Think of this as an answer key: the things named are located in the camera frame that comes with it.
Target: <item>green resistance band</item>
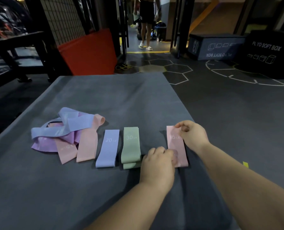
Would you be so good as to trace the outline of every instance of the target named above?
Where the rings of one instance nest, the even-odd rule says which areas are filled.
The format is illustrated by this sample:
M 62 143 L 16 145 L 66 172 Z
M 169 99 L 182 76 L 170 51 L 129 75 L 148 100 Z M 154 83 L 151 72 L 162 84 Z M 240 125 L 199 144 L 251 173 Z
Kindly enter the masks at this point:
M 141 166 L 141 151 L 138 127 L 124 127 L 124 145 L 121 154 L 124 169 Z

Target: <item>purple resistance band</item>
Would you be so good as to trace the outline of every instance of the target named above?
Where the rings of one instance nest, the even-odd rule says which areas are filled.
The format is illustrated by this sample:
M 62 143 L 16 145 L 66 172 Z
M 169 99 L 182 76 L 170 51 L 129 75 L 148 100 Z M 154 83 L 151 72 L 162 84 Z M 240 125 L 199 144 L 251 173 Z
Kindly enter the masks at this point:
M 105 131 L 102 148 L 95 163 L 96 168 L 115 166 L 119 134 L 120 130 Z

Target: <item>hand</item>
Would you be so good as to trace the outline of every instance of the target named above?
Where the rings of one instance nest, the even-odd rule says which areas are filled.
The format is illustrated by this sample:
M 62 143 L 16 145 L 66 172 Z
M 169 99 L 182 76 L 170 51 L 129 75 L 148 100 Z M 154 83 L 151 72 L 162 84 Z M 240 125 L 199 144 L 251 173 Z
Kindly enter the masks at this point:
M 201 125 L 190 120 L 185 120 L 176 124 L 175 127 L 181 127 L 179 135 L 185 141 L 186 145 L 197 154 L 201 153 L 204 145 L 209 144 L 207 133 Z
M 174 183 L 173 158 L 174 152 L 170 149 L 158 147 L 149 150 L 142 160 L 140 184 L 146 184 L 166 196 Z

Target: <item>person's left hand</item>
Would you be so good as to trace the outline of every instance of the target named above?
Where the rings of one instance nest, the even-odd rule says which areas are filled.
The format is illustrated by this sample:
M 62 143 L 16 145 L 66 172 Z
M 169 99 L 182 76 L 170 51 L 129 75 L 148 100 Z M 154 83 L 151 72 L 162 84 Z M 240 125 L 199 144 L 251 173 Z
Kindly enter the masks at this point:
M 174 152 L 164 147 L 152 148 L 141 165 L 140 184 L 146 184 L 166 195 L 175 177 Z

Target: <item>person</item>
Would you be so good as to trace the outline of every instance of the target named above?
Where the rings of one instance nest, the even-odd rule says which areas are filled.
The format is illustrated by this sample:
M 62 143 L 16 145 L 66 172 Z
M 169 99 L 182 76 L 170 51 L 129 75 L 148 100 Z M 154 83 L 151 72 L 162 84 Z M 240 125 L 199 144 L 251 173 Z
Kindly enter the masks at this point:
M 160 0 L 155 0 L 156 6 L 158 8 L 158 16 L 161 17 L 161 8 L 160 8 Z M 137 15 L 137 6 L 138 0 L 135 0 L 133 14 Z M 139 45 L 139 48 L 144 48 L 144 40 L 145 40 L 145 31 L 147 30 L 146 34 L 146 50 L 152 51 L 152 47 L 149 46 L 149 42 L 151 40 L 151 32 L 152 32 L 152 25 L 154 22 L 154 0 L 141 0 L 140 2 L 140 22 L 141 22 L 141 37 L 142 41 Z
M 181 127 L 180 136 L 204 162 L 241 230 L 284 230 L 284 189 L 212 145 L 201 125 L 186 120 L 175 127 Z M 149 229 L 172 188 L 173 161 L 173 152 L 169 149 L 149 150 L 142 160 L 139 184 L 87 229 Z

